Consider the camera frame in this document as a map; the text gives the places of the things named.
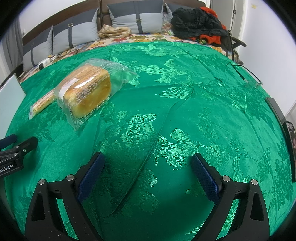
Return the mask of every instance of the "wooden headboard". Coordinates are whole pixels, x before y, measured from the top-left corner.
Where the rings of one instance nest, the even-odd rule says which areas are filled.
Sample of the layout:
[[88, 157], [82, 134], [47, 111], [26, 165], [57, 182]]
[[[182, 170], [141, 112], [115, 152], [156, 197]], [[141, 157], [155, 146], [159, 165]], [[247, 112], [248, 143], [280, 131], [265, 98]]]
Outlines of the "wooden headboard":
[[[100, 0], [100, 6], [101, 6], [101, 13], [100, 13], [100, 19], [103, 24], [106, 25], [112, 25], [112, 21], [109, 15], [109, 9], [107, 7], [108, 4], [113, 3], [119, 3], [119, 2], [129, 2], [132, 0]], [[198, 0], [164, 0], [165, 3], [173, 3], [181, 6], [187, 6], [192, 8], [200, 8], [205, 7], [205, 3]]]
[[[35, 38], [38, 34], [40, 34], [45, 29], [49, 28], [52, 25], [56, 25], [67, 18], [73, 17], [79, 13], [88, 11], [90, 9], [98, 8], [100, 7], [100, 0], [86, 0], [80, 3], [77, 3], [75, 5], [72, 5], [70, 7], [67, 7], [63, 9], [62, 11], [50, 16], [40, 24], [38, 24], [36, 27], [34, 27], [30, 32], [28, 32], [25, 36], [22, 38], [23, 45], [27, 44], [29, 41], [31, 41], [33, 38]], [[98, 29], [101, 28], [101, 21], [100, 21], [100, 10], [98, 12], [98, 18], [97, 18], [97, 26]]]
[[[107, 4], [127, 2], [127, 1], [131, 1], [131, 0], [86, 0], [80, 3], [77, 3], [75, 5], [72, 5], [50, 16], [49, 18], [47, 18], [46, 20], [38, 24], [36, 27], [34, 27], [31, 31], [29, 31], [22, 38], [23, 45], [27, 44], [29, 41], [31, 41], [38, 34], [40, 34], [45, 29], [49, 28], [50, 26], [56, 25], [66, 20], [67, 18], [73, 17], [79, 13], [82, 13], [97, 7], [99, 7], [98, 17], [97, 17], [98, 30], [101, 29], [103, 24], [112, 25]], [[174, 4], [192, 7], [192, 8], [205, 7], [205, 3], [198, 0], [164, 0], [164, 3], [174, 3]]]

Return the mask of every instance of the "red flower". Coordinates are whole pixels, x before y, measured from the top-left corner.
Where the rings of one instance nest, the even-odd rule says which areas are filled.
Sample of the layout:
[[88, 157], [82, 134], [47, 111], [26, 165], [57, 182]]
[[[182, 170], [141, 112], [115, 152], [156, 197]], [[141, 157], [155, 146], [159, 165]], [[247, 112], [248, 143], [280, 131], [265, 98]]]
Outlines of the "red flower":
[[112, 40], [113, 41], [116, 41], [116, 42], [120, 42], [120, 41], [123, 41], [123, 40], [126, 40], [126, 38], [115, 38]]

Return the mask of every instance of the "black jacket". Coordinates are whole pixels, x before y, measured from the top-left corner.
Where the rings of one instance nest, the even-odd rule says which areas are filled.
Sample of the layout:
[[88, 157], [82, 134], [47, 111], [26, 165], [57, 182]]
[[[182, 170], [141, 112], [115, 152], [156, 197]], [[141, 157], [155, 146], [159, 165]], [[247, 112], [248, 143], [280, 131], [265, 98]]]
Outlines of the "black jacket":
[[179, 38], [198, 37], [202, 34], [208, 36], [227, 36], [220, 21], [212, 14], [200, 8], [178, 8], [173, 12], [171, 20], [174, 35]]

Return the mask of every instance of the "blue gripper pad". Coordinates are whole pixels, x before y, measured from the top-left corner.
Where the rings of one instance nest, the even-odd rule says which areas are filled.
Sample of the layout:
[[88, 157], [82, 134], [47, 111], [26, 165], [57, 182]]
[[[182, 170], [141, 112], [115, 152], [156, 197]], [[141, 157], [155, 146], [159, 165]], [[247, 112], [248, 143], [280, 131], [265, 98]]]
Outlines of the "blue gripper pad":
[[91, 190], [96, 183], [97, 178], [101, 174], [104, 165], [105, 158], [104, 155], [100, 153], [79, 184], [77, 200], [80, 203], [82, 203], [90, 195]]
[[15, 143], [17, 141], [17, 136], [15, 134], [12, 134], [10, 136], [7, 136], [3, 139], [0, 139], [0, 150], [8, 147], [12, 143]]
[[205, 194], [207, 195], [207, 198], [217, 204], [219, 201], [219, 186], [214, 181], [207, 168], [203, 165], [201, 161], [202, 156], [200, 154], [199, 156], [200, 157], [198, 157], [197, 154], [193, 155], [191, 160], [192, 170], [197, 176]]

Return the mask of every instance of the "packaged bread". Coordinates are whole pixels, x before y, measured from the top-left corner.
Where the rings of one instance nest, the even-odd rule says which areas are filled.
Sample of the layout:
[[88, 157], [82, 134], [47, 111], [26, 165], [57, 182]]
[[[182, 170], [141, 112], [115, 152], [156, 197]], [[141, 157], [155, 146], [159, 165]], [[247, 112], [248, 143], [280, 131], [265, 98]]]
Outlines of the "packaged bread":
[[39, 114], [47, 106], [49, 106], [53, 101], [55, 101], [54, 89], [42, 96], [30, 107], [29, 120], [35, 115]]
[[136, 76], [126, 66], [103, 59], [90, 59], [73, 70], [55, 88], [58, 105], [75, 130]]

